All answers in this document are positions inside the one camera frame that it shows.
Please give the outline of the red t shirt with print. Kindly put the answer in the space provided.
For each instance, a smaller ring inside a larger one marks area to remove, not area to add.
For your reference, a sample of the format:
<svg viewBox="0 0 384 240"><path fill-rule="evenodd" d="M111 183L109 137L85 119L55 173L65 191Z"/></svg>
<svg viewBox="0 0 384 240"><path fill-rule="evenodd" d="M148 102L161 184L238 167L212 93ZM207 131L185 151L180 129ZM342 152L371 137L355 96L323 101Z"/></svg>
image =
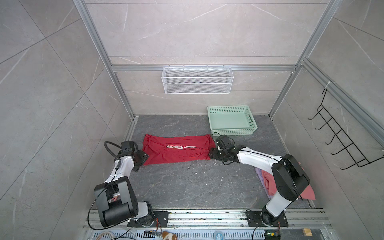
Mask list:
<svg viewBox="0 0 384 240"><path fill-rule="evenodd" d="M143 151L149 158L144 165L210 160L210 150L215 147L211 135L174 138L145 135Z"/></svg>

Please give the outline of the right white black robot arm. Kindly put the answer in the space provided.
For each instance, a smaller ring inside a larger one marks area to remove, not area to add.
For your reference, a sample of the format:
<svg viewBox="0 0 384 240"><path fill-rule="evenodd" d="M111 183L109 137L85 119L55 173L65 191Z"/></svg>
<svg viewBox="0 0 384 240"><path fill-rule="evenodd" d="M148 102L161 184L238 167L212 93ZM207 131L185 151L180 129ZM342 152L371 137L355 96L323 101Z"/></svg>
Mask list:
<svg viewBox="0 0 384 240"><path fill-rule="evenodd" d="M234 149L212 148L210 158L223 163L250 165L274 177L277 192L263 207L260 216L255 218L262 225L276 224L286 208L300 198L310 185L308 175L292 155L273 156L240 145Z"/></svg>

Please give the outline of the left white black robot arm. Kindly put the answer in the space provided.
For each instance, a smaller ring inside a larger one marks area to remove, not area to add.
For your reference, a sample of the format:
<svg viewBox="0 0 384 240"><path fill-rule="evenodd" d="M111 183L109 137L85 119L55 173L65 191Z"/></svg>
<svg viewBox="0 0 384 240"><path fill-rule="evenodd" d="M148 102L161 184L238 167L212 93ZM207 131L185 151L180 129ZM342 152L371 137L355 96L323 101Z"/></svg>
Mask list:
<svg viewBox="0 0 384 240"><path fill-rule="evenodd" d="M95 187L95 204L104 228L125 221L134 221L143 227L154 223L155 214L151 204L137 200L129 179L131 172L137 172L148 157L140 150L129 156L122 156L115 160L114 168L105 182Z"/></svg>

